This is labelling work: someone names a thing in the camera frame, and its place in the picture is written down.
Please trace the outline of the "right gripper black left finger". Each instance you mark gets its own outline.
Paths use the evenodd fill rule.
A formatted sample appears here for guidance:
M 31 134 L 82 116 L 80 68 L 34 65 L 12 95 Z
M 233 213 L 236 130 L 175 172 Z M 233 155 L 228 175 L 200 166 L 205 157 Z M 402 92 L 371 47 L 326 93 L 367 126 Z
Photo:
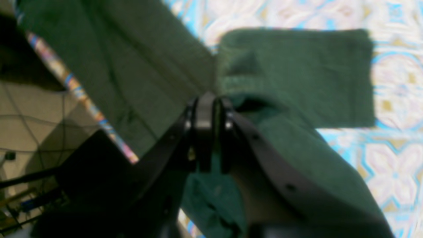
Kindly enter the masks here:
M 215 96 L 189 102 L 181 116 L 135 164 L 96 132 L 58 169 L 70 199 L 41 216 L 35 238 L 179 238 L 177 218 L 186 178 L 210 171 Z

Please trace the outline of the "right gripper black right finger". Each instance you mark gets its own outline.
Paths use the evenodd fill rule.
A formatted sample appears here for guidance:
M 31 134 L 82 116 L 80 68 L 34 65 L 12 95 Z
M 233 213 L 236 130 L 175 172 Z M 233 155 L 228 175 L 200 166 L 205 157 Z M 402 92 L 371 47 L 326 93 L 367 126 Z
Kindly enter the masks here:
M 248 238 L 393 238 L 380 209 L 362 208 L 290 163 L 227 98 L 219 115 L 221 171 L 237 182 Z

